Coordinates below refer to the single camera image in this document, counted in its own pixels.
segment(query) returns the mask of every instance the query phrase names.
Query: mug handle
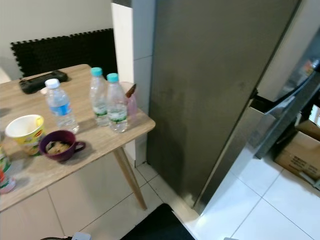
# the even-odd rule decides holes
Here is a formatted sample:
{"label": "mug handle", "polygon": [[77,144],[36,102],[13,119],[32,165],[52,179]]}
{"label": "mug handle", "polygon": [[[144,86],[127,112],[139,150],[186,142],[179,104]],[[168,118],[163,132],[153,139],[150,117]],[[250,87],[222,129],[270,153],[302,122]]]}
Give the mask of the mug handle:
{"label": "mug handle", "polygon": [[86,143],[84,141],[76,141],[75,142],[75,150],[74,150],[74,152],[75,153],[80,152],[85,148],[86,148]]}

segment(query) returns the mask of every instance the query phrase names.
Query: blue bottle cap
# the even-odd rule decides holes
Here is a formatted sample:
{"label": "blue bottle cap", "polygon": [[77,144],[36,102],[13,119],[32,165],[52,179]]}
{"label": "blue bottle cap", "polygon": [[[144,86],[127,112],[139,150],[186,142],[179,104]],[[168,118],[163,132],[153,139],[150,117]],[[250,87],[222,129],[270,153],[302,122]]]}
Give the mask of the blue bottle cap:
{"label": "blue bottle cap", "polygon": [[109,81],[109,83],[116,83],[118,82],[118,73],[109,73],[106,76],[106,79]]}
{"label": "blue bottle cap", "polygon": [[101,67],[93,67],[91,68],[91,75],[94,77],[99,77],[102,75]]}

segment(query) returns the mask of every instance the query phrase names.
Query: table top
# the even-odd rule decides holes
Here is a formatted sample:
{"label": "table top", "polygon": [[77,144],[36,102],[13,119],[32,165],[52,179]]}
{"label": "table top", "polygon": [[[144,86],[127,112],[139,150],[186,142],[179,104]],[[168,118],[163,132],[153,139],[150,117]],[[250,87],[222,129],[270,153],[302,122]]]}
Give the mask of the table top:
{"label": "table top", "polygon": [[[76,139],[85,141],[86,148],[75,153],[65,163],[58,163],[45,156],[29,157],[13,139],[5,137],[3,148],[12,162],[9,171],[16,179],[16,187],[11,192],[1,195],[0,211],[19,203],[155,127],[155,122],[141,110],[136,115],[136,121],[129,124],[128,130],[123,133],[115,133],[107,126],[97,126],[89,100],[90,69],[86,64],[61,69],[71,79],[63,82],[61,87],[70,98],[72,111],[80,126]],[[12,120],[29,114],[39,114],[44,117],[46,133],[58,130],[45,96],[40,91],[24,94],[18,82],[19,80],[14,80],[1,84],[1,137],[5,136],[5,127]]]}

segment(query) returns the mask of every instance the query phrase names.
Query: plastic water bottle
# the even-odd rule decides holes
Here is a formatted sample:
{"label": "plastic water bottle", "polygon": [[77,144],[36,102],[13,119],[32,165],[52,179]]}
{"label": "plastic water bottle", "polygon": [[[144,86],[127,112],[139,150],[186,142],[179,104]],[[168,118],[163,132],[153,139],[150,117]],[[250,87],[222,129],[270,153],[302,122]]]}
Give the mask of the plastic water bottle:
{"label": "plastic water bottle", "polygon": [[110,73],[106,78],[108,80],[106,110],[110,119],[110,127],[113,131],[122,133],[128,127],[127,99],[119,84],[118,74]]}
{"label": "plastic water bottle", "polygon": [[99,126],[108,126],[110,121],[107,115],[107,81],[102,76],[100,67],[91,68],[91,75],[90,99],[95,120]]}
{"label": "plastic water bottle", "polygon": [[76,134],[79,130],[79,125],[72,113],[68,95],[59,87],[59,80],[56,78],[49,79],[45,81],[45,86],[48,88],[46,102],[55,116],[57,126],[60,129]]}

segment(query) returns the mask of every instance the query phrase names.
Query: purple mug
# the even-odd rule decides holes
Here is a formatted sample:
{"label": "purple mug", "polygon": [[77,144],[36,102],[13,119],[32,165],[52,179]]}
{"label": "purple mug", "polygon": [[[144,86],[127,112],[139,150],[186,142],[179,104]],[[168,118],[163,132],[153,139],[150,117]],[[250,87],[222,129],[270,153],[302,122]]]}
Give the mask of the purple mug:
{"label": "purple mug", "polygon": [[[46,151],[46,146],[48,143],[53,141],[61,141],[67,144],[70,144],[70,147],[61,153],[58,154],[48,154]],[[46,157],[56,160],[58,162],[64,162],[70,159],[74,153],[80,152],[81,150],[85,149],[86,143],[83,141],[76,141],[76,136],[67,130],[58,130],[53,131],[46,135],[39,144],[40,152],[45,155]]]}

